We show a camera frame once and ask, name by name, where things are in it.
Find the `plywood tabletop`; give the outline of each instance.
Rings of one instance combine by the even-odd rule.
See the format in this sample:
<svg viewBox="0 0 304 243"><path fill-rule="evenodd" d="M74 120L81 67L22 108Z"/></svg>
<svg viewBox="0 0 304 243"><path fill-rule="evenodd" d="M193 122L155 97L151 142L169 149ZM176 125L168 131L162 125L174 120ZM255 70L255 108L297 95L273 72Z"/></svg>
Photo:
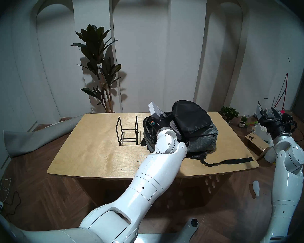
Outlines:
<svg viewBox="0 0 304 243"><path fill-rule="evenodd" d="M208 112L218 129L216 150L207 155L207 163L226 159L252 157L247 147L217 112ZM47 173L59 176L93 179L131 179L150 152L140 144L119 146L116 123L121 117L123 129L133 129L138 120L138 140L143 139L143 119L150 113L85 114L67 138ZM135 137L128 131L125 137ZM196 177L250 170L259 165L253 161L235 165L207 167L199 160L185 158L177 177Z"/></svg>

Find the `gray backpack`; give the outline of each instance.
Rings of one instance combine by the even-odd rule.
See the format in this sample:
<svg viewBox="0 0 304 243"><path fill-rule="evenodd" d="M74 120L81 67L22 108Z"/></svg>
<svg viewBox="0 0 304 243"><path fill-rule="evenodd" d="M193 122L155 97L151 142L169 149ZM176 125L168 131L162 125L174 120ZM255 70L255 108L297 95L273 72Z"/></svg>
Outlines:
<svg viewBox="0 0 304 243"><path fill-rule="evenodd" d="M172 112L166 114L173 115L173 121L180 132L177 140L187 146L186 157L201 159L205 158L208 152L215 150L218 131L211 117L198 104L180 100L174 103ZM149 119L150 117L146 117L143 121L144 139L141 145L154 152L157 136L155 129L148 122Z"/></svg>

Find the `plant stem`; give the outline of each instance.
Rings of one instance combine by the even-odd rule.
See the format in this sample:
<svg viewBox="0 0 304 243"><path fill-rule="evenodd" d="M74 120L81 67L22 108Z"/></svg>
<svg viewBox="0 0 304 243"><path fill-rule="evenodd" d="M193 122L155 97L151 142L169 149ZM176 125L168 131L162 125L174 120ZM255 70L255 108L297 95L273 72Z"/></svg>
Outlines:
<svg viewBox="0 0 304 243"><path fill-rule="evenodd" d="M101 102L101 104L102 104L102 106L104 107L105 111L107 112L107 109L106 109L106 107L105 107L105 105L104 105L104 102L103 102L103 101Z"/></svg>
<svg viewBox="0 0 304 243"><path fill-rule="evenodd" d="M112 107L112 102L111 102L111 91L110 91L110 87L111 87L111 85L109 86L109 107L110 107L110 111L111 111L111 112L114 112L113 107Z"/></svg>
<svg viewBox="0 0 304 243"><path fill-rule="evenodd" d="M112 110L111 110L111 102L110 102L109 95L108 95L108 92L107 92L107 89L106 89L106 88L105 88L105 92L106 92L106 96L107 96L108 103L109 103L109 109L110 109L110 111L112 111Z"/></svg>
<svg viewBox="0 0 304 243"><path fill-rule="evenodd" d="M98 77L98 80L99 80L99 84L100 84L100 88L102 88L102 82L101 82L101 80L100 80L100 78L99 78L99 74L97 75L97 77ZM102 101L104 102L105 101L105 106L104 106L104 108L105 108L105 110L106 110L106 112L108 112L108 109L107 109L107 102L106 102L106 99L105 99L105 93L103 93L102 94Z"/></svg>

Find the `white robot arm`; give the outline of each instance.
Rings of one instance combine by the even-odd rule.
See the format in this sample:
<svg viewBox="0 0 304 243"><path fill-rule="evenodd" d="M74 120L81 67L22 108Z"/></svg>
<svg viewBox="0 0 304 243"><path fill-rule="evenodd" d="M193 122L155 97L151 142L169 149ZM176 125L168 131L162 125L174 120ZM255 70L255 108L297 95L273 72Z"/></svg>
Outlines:
<svg viewBox="0 0 304 243"><path fill-rule="evenodd" d="M79 228L29 232L8 223L0 215L1 224L16 242L133 243L145 214L172 184L186 156L185 143L178 142L176 133L165 123L159 126L156 121L155 152L142 162L122 196L94 209L83 219Z"/></svg>
<svg viewBox="0 0 304 243"><path fill-rule="evenodd" d="M103 242L134 242L145 214L171 185L186 156L185 143L179 143L173 134L171 129L161 131L156 151L146 157L122 196L94 209L80 227L91 230Z"/></svg>
<svg viewBox="0 0 304 243"><path fill-rule="evenodd" d="M273 188L271 191L272 211L266 235L261 243L280 242L287 236L288 227L300 200L303 188L304 151L291 137L297 124L292 116L272 108L274 117L268 115L260 107L259 123L267 127L273 142L275 153L270 162L276 162Z"/></svg>

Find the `table leg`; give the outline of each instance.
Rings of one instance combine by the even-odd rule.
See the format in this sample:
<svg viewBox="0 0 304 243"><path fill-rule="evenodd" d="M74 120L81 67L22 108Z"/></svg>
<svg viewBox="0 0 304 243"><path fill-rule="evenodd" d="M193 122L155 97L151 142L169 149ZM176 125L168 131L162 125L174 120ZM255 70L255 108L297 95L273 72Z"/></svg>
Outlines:
<svg viewBox="0 0 304 243"><path fill-rule="evenodd" d="M98 179L76 178L76 180L96 206L103 205L106 189Z"/></svg>
<svg viewBox="0 0 304 243"><path fill-rule="evenodd" d="M158 210L181 210L205 206L232 174L175 179L154 203ZM76 179L96 206L118 199L131 183L127 180Z"/></svg>
<svg viewBox="0 0 304 243"><path fill-rule="evenodd" d="M131 183L126 180L76 178L84 192L96 206L102 206L118 199Z"/></svg>

